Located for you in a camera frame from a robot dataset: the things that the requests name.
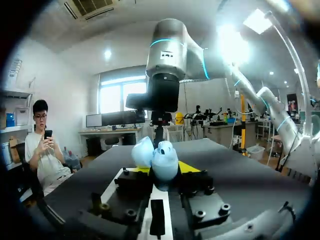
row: blue box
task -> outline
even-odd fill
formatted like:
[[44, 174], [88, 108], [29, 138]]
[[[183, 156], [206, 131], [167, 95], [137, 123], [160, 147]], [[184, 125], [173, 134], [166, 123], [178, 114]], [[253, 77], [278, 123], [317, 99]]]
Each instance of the blue box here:
[[230, 124], [230, 123], [234, 123], [236, 121], [236, 119], [234, 118], [234, 117], [230, 117], [230, 118], [228, 118], [228, 123]]
[[6, 114], [6, 127], [14, 127], [15, 126], [15, 118], [13, 113]]

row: man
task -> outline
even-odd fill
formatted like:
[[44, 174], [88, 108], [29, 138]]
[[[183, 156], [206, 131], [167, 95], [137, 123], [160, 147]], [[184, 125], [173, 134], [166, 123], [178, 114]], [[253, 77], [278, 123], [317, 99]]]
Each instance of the man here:
[[65, 159], [57, 139], [53, 136], [44, 139], [47, 112], [48, 105], [45, 100], [34, 103], [35, 131], [25, 138], [25, 160], [29, 162], [31, 169], [37, 172], [44, 196], [72, 176], [70, 168], [63, 166]]

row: ceiling light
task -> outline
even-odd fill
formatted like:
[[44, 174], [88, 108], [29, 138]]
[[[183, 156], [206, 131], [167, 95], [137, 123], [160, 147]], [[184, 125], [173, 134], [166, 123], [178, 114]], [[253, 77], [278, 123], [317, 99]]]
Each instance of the ceiling light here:
[[110, 50], [105, 51], [104, 57], [105, 57], [105, 59], [109, 59], [111, 57], [111, 51]]
[[278, 10], [281, 12], [288, 12], [290, 9], [289, 3], [287, 3], [286, 0], [267, 0], [270, 2], [272, 5], [274, 5]]
[[265, 14], [258, 8], [248, 16], [243, 24], [251, 28], [257, 34], [262, 34], [272, 26], [271, 21], [266, 19]]
[[223, 59], [231, 64], [240, 65], [249, 60], [249, 44], [245, 41], [240, 32], [232, 25], [223, 25], [218, 28], [218, 44]]
[[298, 74], [298, 73], [299, 73], [298, 68], [295, 68], [295, 69], [294, 69], [294, 72], [295, 72], [296, 74]]

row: chair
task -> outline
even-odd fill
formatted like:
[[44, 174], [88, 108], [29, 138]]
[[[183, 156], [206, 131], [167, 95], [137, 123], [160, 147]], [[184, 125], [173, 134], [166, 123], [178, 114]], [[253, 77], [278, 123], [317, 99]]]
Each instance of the chair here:
[[110, 138], [107, 138], [105, 141], [104, 141], [105, 145], [109, 146], [110, 148], [115, 145], [115, 144], [118, 144], [119, 143], [119, 138], [118, 137], [110, 137]]

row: storage box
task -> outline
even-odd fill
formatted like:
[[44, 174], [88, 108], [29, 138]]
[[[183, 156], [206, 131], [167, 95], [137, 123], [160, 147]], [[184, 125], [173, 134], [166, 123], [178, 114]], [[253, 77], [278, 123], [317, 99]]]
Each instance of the storage box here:
[[264, 155], [265, 148], [259, 145], [248, 147], [247, 152], [251, 154], [250, 158], [260, 161]]
[[15, 126], [15, 118], [13, 113], [6, 114], [6, 127], [14, 127]]
[[15, 109], [14, 117], [15, 117], [15, 125], [16, 126], [28, 125], [29, 108], [17, 107]]
[[10, 146], [11, 158], [15, 164], [20, 163], [20, 157], [17, 149], [15, 148], [17, 144], [18, 144], [18, 140], [16, 139], [16, 137], [12, 136], [9, 140], [9, 146]]
[[12, 163], [12, 158], [9, 149], [9, 142], [4, 142], [1, 144], [2, 147], [2, 155], [5, 165], [9, 165]]

